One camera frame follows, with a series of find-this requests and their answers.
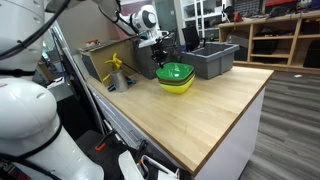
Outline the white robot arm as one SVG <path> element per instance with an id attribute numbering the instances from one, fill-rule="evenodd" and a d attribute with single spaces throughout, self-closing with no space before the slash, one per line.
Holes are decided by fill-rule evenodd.
<path id="1" fill-rule="evenodd" d="M 104 180 L 63 127 L 54 95 L 32 81 L 43 34 L 85 0 L 0 0 L 0 154 L 32 180 Z"/>

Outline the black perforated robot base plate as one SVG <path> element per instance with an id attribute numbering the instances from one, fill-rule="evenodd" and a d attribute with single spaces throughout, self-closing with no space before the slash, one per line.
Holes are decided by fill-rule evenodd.
<path id="1" fill-rule="evenodd" d="M 118 140 L 116 134 L 114 143 L 108 138 L 106 147 L 96 151 L 95 146 L 104 136 L 89 130 L 76 140 L 84 154 L 102 167 L 104 180 L 181 180 L 180 169 L 154 158 L 149 152 L 149 143 L 141 165 L 134 160 L 141 143 L 134 149 Z"/>

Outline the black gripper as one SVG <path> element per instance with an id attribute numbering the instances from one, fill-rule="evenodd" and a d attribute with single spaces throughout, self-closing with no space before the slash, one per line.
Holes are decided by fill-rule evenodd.
<path id="1" fill-rule="evenodd" d="M 161 69 L 163 69 L 164 61 L 167 58 L 168 52 L 164 49 L 164 45 L 162 41 L 157 40 L 156 43 L 151 46 L 151 50 L 152 50 L 151 58 L 156 64 L 159 64 Z"/>

